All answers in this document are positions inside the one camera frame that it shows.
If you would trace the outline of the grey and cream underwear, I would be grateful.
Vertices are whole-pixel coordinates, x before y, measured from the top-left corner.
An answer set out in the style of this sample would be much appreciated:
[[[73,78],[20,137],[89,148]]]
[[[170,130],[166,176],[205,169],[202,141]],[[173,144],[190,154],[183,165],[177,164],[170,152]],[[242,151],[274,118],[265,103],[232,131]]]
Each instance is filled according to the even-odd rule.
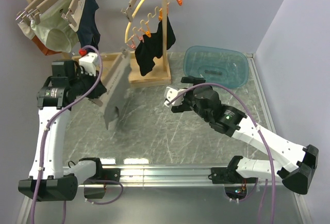
[[[109,129],[110,122],[122,115],[125,95],[130,87],[128,80],[130,72],[130,58],[121,54],[115,59],[105,79],[102,80],[107,92],[100,97],[100,112],[106,129]]]

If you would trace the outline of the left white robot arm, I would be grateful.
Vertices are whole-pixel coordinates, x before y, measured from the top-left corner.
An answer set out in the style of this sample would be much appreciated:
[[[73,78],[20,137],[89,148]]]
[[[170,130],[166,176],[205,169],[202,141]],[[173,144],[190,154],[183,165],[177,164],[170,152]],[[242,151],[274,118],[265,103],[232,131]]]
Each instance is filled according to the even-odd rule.
[[[39,134],[34,162],[18,191],[37,201],[71,201],[80,183],[101,182],[99,159],[83,159],[69,170],[62,166],[65,129],[73,105],[83,98],[98,99],[106,92],[97,58],[52,62],[52,74],[37,94]]]

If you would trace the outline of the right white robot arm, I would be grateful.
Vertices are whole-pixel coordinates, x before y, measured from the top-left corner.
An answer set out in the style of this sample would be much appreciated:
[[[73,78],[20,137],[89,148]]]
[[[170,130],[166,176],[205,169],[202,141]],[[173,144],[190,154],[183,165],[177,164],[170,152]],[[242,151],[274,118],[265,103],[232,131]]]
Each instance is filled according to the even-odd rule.
[[[281,182],[300,195],[308,193],[318,164],[318,148],[292,143],[256,123],[247,111],[223,104],[213,89],[215,83],[192,76],[181,81],[192,87],[167,87],[164,92],[164,105],[173,113],[193,111],[216,132],[245,142],[269,157],[260,160],[236,155],[227,167],[211,169],[209,179],[214,184],[237,184],[259,178]]]

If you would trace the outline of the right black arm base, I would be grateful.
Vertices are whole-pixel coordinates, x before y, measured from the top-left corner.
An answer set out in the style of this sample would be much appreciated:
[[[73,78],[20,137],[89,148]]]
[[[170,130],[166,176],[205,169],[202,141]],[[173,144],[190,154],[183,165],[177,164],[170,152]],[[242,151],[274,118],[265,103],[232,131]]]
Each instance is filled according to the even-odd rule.
[[[212,167],[208,179],[212,184],[223,184],[227,198],[237,203],[247,200],[258,188],[257,178],[244,178],[226,167]]]

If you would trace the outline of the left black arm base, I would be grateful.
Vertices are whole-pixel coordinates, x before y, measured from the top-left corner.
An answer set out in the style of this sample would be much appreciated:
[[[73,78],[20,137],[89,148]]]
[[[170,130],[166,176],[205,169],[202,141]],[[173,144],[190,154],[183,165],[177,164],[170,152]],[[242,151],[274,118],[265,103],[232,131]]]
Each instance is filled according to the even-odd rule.
[[[96,175],[84,182],[84,198],[92,203],[95,200],[101,200],[110,192],[111,187],[119,187],[119,195],[110,200],[114,202],[123,193],[123,185],[120,183],[121,169],[106,168],[101,170],[101,175]]]

